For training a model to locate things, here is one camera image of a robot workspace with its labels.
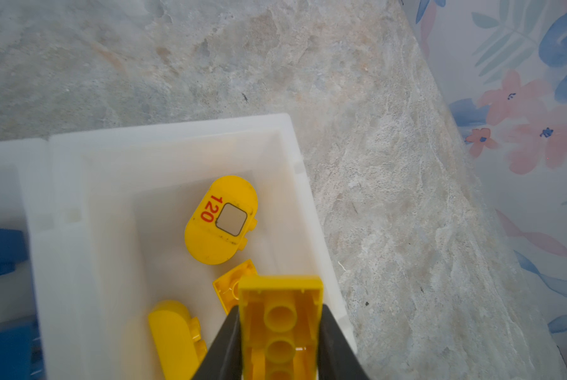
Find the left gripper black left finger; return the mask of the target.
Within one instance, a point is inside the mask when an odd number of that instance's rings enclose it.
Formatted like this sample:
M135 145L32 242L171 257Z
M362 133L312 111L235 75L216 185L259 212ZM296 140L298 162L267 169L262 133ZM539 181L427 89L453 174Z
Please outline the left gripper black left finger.
M239 307L227 315L206 357L192 380L240 380L242 378L242 327Z

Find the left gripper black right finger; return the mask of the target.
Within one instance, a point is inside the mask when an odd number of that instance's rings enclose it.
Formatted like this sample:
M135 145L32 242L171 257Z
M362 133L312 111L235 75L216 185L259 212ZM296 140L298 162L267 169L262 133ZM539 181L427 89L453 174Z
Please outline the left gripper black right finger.
M319 380L369 380L327 305L322 307L317 365Z

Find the yellow curved lego brick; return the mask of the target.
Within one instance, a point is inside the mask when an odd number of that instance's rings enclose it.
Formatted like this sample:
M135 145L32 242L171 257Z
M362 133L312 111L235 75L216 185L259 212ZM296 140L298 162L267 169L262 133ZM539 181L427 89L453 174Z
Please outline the yellow curved lego brick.
M207 354L199 318L181 302L159 302L148 321L165 379L192 379Z

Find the yellow arched lego brick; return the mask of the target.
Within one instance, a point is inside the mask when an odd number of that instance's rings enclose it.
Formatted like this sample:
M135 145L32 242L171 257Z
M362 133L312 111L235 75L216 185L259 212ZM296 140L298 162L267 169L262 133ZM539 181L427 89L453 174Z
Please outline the yellow arched lego brick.
M247 246L257 211L257 193L247 180L234 175L215 180L185 227L188 253L202 264L229 261Z

